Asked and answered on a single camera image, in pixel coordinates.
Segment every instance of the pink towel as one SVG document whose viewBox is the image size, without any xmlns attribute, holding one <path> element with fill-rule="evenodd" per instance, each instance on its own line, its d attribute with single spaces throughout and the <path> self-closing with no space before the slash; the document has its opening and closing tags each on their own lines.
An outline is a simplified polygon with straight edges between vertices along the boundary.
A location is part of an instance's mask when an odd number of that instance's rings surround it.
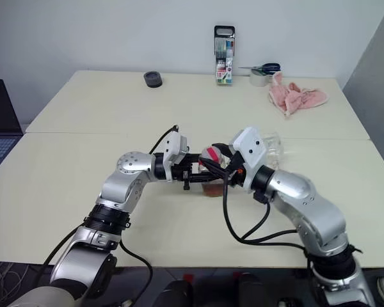
<svg viewBox="0 0 384 307">
<path fill-rule="evenodd" d="M 297 109 L 309 109 L 324 104 L 328 95 L 321 90 L 302 90 L 295 84 L 289 86 L 282 84 L 282 72 L 276 72 L 272 76 L 269 89 L 269 98 L 284 115 L 289 116 Z"/>
</svg>

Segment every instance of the floor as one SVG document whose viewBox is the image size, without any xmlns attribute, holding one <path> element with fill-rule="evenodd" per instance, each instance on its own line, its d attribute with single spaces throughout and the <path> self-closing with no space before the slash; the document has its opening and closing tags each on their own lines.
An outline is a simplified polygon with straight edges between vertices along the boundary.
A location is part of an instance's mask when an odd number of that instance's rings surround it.
<svg viewBox="0 0 384 307">
<path fill-rule="evenodd" d="M 7 268 L 8 263 L 0 263 L 0 271 Z M 14 264 L 11 271 L 22 275 L 26 269 L 27 273 L 21 283 L 20 289 L 11 292 L 8 299 L 3 299 L 0 306 L 7 306 L 17 297 L 27 292 L 35 277 L 37 265 Z M 150 307 L 156 297 L 173 280 L 187 279 L 192 281 L 194 288 L 195 306 L 232 307 L 235 301 L 236 279 L 242 272 L 250 272 L 256 275 L 267 288 L 268 306 L 277 306 L 277 302 L 283 297 L 298 298 L 304 307 L 317 306 L 310 290 L 305 269 L 254 269 L 254 268 L 154 268 L 154 277 L 147 291 L 137 302 L 137 307 Z M 42 285 L 48 283 L 51 267 L 42 278 Z M 370 284 L 373 295 L 377 297 L 375 281 L 378 276 L 384 276 L 384 269 L 366 269 L 365 275 Z M 133 298 L 142 288 L 147 279 L 147 269 L 144 267 L 118 268 L 112 277 L 106 292 L 98 299 L 87 300 L 83 306 L 107 307 L 117 306 L 113 304 Z M 8 274 L 5 278 L 4 287 L 10 291 L 14 288 L 18 279 L 14 274 Z M 0 298 L 3 291 L 0 285 Z"/>
</svg>

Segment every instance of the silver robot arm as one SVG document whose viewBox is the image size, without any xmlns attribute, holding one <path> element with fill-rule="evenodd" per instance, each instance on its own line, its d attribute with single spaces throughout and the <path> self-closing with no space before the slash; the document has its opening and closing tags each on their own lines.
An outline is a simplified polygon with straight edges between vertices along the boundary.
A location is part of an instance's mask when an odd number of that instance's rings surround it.
<svg viewBox="0 0 384 307">
<path fill-rule="evenodd" d="M 306 177 L 264 166 L 265 146 L 253 127 L 242 130 L 229 144 L 244 160 L 243 188 L 261 191 L 296 227 L 312 262 L 312 272 L 329 305 L 359 301 L 375 306 L 349 245 L 342 212 L 320 196 Z"/>
<path fill-rule="evenodd" d="M 116 265 L 111 251 L 117 248 L 122 230 L 130 227 L 129 214 L 143 188 L 157 180 L 172 181 L 172 167 L 188 152 L 186 138 L 177 131 L 169 133 L 163 143 L 159 163 L 157 156 L 141 152 L 129 152 L 119 158 L 93 210 L 54 266 L 49 287 L 35 288 L 9 306 L 80 306 L 84 298 L 103 293 Z"/>
</svg>

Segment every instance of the white wall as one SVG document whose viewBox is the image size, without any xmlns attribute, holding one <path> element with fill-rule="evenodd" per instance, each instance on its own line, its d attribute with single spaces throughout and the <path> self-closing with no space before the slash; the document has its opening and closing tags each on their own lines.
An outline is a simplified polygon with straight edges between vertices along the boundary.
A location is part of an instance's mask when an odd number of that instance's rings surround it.
<svg viewBox="0 0 384 307">
<path fill-rule="evenodd" d="M 0 78 L 26 123 L 78 69 L 210 74 L 213 26 L 230 24 L 236 67 L 344 86 L 383 15 L 384 0 L 0 0 Z"/>
<path fill-rule="evenodd" d="M 344 94 L 384 159 L 384 18 Z"/>
</svg>

